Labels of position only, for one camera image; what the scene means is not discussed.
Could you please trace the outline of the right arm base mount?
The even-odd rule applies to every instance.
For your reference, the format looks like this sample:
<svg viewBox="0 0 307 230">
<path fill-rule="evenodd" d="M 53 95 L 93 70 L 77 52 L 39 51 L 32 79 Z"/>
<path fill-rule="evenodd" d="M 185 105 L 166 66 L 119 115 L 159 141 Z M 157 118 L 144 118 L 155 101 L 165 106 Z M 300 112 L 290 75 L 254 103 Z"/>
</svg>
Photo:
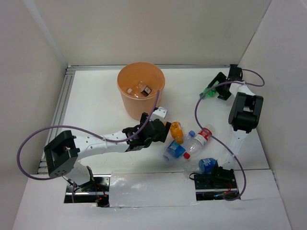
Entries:
<svg viewBox="0 0 307 230">
<path fill-rule="evenodd" d="M 211 173 L 192 172 L 189 179 L 194 181 L 196 200 L 233 200 L 240 195 L 234 170 L 215 166 Z"/>
</svg>

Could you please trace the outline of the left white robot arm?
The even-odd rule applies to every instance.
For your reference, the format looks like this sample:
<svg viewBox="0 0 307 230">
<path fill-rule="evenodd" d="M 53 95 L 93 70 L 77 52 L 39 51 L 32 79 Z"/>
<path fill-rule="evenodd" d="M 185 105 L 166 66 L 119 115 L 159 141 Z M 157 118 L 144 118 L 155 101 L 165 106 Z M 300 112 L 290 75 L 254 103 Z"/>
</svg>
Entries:
<svg viewBox="0 0 307 230">
<path fill-rule="evenodd" d="M 93 189 L 94 175 L 89 166 L 80 160 L 104 153 L 125 153 L 147 148 L 153 142 L 165 142 L 171 123 L 161 117 L 152 119 L 143 113 L 140 124 L 107 135 L 105 138 L 75 136 L 70 130 L 57 135 L 44 147 L 50 178 L 65 176 L 83 191 Z"/>
</svg>

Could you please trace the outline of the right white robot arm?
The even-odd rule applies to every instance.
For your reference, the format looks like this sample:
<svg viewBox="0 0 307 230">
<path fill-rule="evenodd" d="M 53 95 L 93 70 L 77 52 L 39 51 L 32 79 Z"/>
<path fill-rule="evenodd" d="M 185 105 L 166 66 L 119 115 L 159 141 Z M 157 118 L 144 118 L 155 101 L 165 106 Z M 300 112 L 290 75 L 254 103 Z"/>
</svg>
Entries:
<svg viewBox="0 0 307 230">
<path fill-rule="evenodd" d="M 226 152 L 223 159 L 218 163 L 215 173 L 209 177 L 211 186 L 221 187 L 226 180 L 230 180 L 234 174 L 236 164 L 235 157 L 239 155 L 242 143 L 246 136 L 257 127 L 263 105 L 263 97 L 254 94 L 243 81 L 243 70 L 237 65 L 231 65 L 228 76 L 219 72 L 208 85 L 208 89 L 225 83 L 212 90 L 218 94 L 218 98 L 226 101 L 234 96 L 234 102 L 230 110 L 228 123 L 232 127 L 232 139 L 229 149 L 232 153 Z"/>
</svg>

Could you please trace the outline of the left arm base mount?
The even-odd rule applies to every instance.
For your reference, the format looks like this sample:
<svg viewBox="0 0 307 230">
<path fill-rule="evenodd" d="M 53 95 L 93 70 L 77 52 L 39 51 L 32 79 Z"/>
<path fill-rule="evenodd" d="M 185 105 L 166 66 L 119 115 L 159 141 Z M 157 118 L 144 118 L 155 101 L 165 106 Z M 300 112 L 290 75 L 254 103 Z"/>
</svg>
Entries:
<svg viewBox="0 0 307 230">
<path fill-rule="evenodd" d="M 71 179 L 62 177 L 66 181 L 64 196 L 65 204 L 91 203 L 97 207 L 109 207 L 109 188 L 111 174 L 95 174 L 94 183 L 82 190 L 78 185 L 73 185 Z"/>
</svg>

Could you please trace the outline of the green plastic bottle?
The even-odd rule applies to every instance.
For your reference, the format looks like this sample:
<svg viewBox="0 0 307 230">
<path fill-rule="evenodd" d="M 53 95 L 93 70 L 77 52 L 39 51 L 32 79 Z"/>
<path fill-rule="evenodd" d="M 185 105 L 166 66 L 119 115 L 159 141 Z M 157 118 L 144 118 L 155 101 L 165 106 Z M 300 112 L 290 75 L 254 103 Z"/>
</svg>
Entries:
<svg viewBox="0 0 307 230">
<path fill-rule="evenodd" d="M 216 81 L 214 83 L 210 83 L 204 90 L 203 92 L 200 93 L 200 98 L 202 99 L 205 99 L 206 97 L 207 98 L 211 98 L 213 96 L 215 96 L 215 94 L 217 93 L 216 89 L 212 89 L 209 91 L 209 89 L 212 87 L 212 86 L 215 86 L 217 85 L 219 82 Z"/>
</svg>

